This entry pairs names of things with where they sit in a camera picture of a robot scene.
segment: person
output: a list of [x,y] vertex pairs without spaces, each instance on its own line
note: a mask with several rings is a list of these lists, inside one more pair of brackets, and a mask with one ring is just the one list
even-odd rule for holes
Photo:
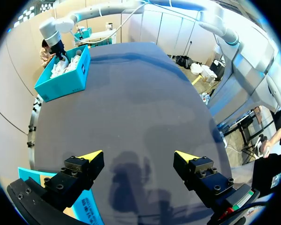
[[42,48],[40,51],[40,58],[41,58],[41,64],[42,67],[46,67],[51,59],[55,56],[55,54],[49,53],[50,47],[48,46],[47,42],[45,40],[42,41]]
[[277,152],[273,148],[278,142],[281,146],[281,110],[276,114],[272,113],[272,116],[277,131],[270,140],[264,141],[260,147],[260,151],[264,154],[267,147],[270,148],[270,151],[263,158],[231,168],[235,187],[239,188],[246,183],[260,191],[260,197],[274,192],[281,180],[281,151]]

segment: gray machine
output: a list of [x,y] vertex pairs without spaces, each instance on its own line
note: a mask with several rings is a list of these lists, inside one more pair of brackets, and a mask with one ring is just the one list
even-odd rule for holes
[[225,58],[222,81],[208,103],[218,125],[225,128],[248,110],[263,105],[272,112],[281,107],[281,53],[274,48],[266,33],[248,27],[247,35],[239,36],[223,22],[223,8],[209,0],[151,0],[105,3],[89,6],[40,25],[40,31],[57,55],[64,53],[62,33],[71,32],[82,20],[112,14],[141,14],[145,4],[156,4],[200,11],[199,25],[214,33]]

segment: gray table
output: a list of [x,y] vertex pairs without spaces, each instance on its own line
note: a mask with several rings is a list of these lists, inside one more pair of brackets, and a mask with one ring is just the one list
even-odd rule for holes
[[56,172],[71,155],[103,150],[92,190],[105,224],[203,224],[212,215],[173,168],[174,151],[228,157],[197,91],[152,43],[90,49],[85,91],[44,103],[35,168]]

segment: black shirt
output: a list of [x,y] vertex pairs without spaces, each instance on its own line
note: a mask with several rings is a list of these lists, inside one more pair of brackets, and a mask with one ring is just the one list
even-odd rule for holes
[[[281,128],[281,110],[272,113],[276,130]],[[260,191],[260,197],[274,192],[281,180],[281,155],[270,154],[268,158],[259,158],[255,161],[252,188]]]

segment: blue cardboard box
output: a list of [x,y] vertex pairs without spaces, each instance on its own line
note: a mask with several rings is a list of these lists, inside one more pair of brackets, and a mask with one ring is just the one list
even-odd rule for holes
[[87,28],[86,30],[84,30],[84,31],[81,31],[81,32],[77,32],[77,33],[75,33],[74,35],[75,35],[75,37],[77,37],[78,39],[81,39],[81,37],[82,37],[82,39],[85,39],[85,38],[89,38],[90,37],[90,35],[91,35],[91,33],[92,33],[92,29],[91,28]]
[[81,50],[82,54],[75,70],[50,79],[53,65],[59,62],[59,59],[54,56],[40,75],[34,89],[45,102],[85,89],[90,65],[90,53],[87,45],[71,49],[67,51],[69,62],[76,55],[77,50]]

